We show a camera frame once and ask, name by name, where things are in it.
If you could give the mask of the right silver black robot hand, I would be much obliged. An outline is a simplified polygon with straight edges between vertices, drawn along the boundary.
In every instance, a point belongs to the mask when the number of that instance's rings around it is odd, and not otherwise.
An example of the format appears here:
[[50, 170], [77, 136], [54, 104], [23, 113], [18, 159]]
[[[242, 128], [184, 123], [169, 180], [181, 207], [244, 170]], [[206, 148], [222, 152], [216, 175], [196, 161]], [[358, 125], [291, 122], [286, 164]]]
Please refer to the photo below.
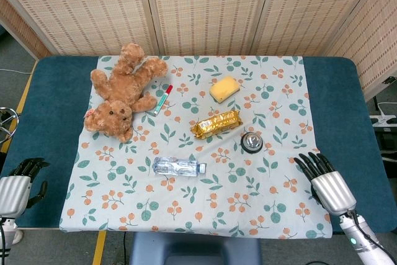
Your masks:
[[294, 162], [309, 180], [318, 200], [331, 214], [340, 216], [355, 210], [357, 201], [341, 174], [321, 153], [300, 153]]

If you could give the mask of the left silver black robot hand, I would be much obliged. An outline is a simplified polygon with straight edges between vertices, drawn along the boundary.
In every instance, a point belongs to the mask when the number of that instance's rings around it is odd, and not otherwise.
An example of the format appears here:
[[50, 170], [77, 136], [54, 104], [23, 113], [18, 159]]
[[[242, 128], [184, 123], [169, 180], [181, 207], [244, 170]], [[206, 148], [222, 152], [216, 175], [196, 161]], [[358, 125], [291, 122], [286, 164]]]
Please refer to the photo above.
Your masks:
[[49, 165], [44, 158], [28, 158], [1, 178], [1, 218], [16, 219], [45, 197], [48, 181], [42, 182], [36, 196], [30, 197], [30, 191], [37, 174]]

